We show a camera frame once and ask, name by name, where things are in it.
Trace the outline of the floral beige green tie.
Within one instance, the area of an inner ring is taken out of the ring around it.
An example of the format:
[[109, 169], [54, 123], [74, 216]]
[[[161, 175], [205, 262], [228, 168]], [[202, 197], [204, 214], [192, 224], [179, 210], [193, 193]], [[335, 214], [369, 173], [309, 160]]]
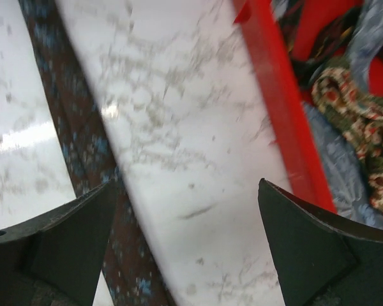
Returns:
[[319, 112], [351, 144], [371, 189], [370, 203], [383, 213], [383, 97], [358, 87], [345, 57], [326, 62], [311, 95]]

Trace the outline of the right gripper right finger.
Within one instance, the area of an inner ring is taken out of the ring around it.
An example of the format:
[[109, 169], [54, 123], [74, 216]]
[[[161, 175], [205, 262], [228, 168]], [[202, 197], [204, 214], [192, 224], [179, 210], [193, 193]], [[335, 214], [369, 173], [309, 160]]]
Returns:
[[383, 230], [262, 179], [259, 209], [286, 305], [383, 306]]

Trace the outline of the black dark tie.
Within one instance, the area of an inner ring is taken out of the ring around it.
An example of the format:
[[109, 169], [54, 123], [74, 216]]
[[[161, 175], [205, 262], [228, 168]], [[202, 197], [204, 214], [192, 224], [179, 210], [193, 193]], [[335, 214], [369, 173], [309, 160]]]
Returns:
[[361, 1], [273, 1], [297, 84], [309, 89], [324, 63], [349, 43]]

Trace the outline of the red plastic tray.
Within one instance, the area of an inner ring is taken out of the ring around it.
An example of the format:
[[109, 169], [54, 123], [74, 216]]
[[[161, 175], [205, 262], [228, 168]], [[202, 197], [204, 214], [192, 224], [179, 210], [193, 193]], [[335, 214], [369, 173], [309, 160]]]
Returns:
[[242, 27], [292, 188], [297, 195], [332, 210], [333, 198], [304, 113], [305, 106], [312, 104], [310, 90], [302, 91], [297, 84], [273, 4], [236, 1], [234, 5], [234, 22]]

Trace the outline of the brown blue patterned tie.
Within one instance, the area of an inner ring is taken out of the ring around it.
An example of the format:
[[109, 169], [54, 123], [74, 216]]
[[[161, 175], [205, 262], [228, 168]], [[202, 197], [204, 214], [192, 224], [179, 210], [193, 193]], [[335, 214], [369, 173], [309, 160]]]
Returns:
[[173, 305], [57, 4], [21, 1], [20, 8], [75, 194], [109, 180], [117, 184], [117, 209], [102, 267], [114, 305]]

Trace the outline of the light blue paisley tie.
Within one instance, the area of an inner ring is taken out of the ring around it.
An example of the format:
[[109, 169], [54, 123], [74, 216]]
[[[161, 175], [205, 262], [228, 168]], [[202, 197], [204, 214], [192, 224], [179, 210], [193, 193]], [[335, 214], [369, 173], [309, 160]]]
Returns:
[[[361, 12], [349, 43], [328, 60], [345, 57], [358, 87], [383, 97], [383, 1], [361, 2]], [[383, 213], [370, 203], [371, 189], [351, 144], [319, 112], [313, 100], [304, 110], [338, 214], [383, 229]]]

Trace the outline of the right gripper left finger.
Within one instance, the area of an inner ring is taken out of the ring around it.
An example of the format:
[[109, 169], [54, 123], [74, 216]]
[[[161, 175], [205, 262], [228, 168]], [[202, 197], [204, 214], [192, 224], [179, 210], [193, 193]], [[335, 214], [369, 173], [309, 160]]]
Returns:
[[92, 305], [116, 203], [110, 180], [0, 229], [0, 305]]

